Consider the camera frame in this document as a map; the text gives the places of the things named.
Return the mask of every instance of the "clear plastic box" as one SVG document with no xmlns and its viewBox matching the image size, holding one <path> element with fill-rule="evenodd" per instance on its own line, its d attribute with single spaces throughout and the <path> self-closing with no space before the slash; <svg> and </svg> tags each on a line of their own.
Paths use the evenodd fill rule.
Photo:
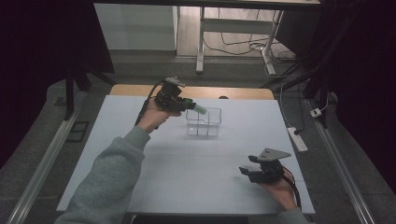
<svg viewBox="0 0 396 224">
<path fill-rule="evenodd" d="M 206 107 L 204 115 L 187 110 L 187 134 L 202 136 L 218 136 L 221 124 L 221 109 Z"/>
</svg>

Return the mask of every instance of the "gray sweatshirt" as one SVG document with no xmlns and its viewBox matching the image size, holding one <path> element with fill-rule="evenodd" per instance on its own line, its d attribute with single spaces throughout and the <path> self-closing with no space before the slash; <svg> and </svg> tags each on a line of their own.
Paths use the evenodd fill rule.
<svg viewBox="0 0 396 224">
<path fill-rule="evenodd" d="M 140 175 L 149 134 L 135 126 L 94 161 L 64 214 L 55 223 L 121 223 Z M 278 215 L 280 223 L 308 223 L 299 208 Z"/>
</svg>

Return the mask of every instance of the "white tabletop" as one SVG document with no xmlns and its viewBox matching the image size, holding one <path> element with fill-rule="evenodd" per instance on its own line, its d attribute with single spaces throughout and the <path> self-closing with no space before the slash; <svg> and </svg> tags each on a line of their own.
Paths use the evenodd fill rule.
<svg viewBox="0 0 396 224">
<path fill-rule="evenodd" d="M 57 210 L 64 211 L 96 156 L 117 136 L 127 134 L 145 97 L 107 96 Z M 218 136 L 187 135 L 187 121 L 170 118 L 145 148 L 146 158 L 128 212 L 166 215 L 266 215 L 281 211 L 271 196 L 242 175 L 255 166 L 249 155 L 266 148 L 291 153 L 280 161 L 294 174 L 303 212 L 315 210 L 275 100 L 194 99 L 221 109 Z"/>
</svg>

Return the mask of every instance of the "black curtain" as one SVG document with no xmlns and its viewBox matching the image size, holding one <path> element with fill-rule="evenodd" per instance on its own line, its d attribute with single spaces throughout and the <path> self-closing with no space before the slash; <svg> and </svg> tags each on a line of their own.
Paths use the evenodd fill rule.
<svg viewBox="0 0 396 224">
<path fill-rule="evenodd" d="M 396 192 L 396 3 L 365 2 L 331 62 L 336 114 Z"/>
<path fill-rule="evenodd" d="M 68 69 L 114 69 L 90 1 L 2 1 L 0 46 L 3 166 Z"/>
</svg>

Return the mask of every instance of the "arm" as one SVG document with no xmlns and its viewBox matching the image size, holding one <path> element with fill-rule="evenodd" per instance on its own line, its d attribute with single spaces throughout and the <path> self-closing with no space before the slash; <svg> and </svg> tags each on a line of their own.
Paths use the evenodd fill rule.
<svg viewBox="0 0 396 224">
<path fill-rule="evenodd" d="M 285 176 L 292 180 L 292 175 L 288 170 L 285 170 Z M 291 186 L 283 179 L 272 184 L 260 184 L 263 188 L 268 190 L 273 196 L 274 200 L 282 206 L 283 211 L 277 217 L 282 224 L 308 224 L 301 209 L 297 207 L 294 201 L 294 192 Z"/>
<path fill-rule="evenodd" d="M 149 133 L 170 116 L 180 114 L 161 111 L 151 101 L 137 126 L 123 138 L 115 138 L 95 159 L 55 223 L 121 223 L 140 175 Z"/>
</svg>

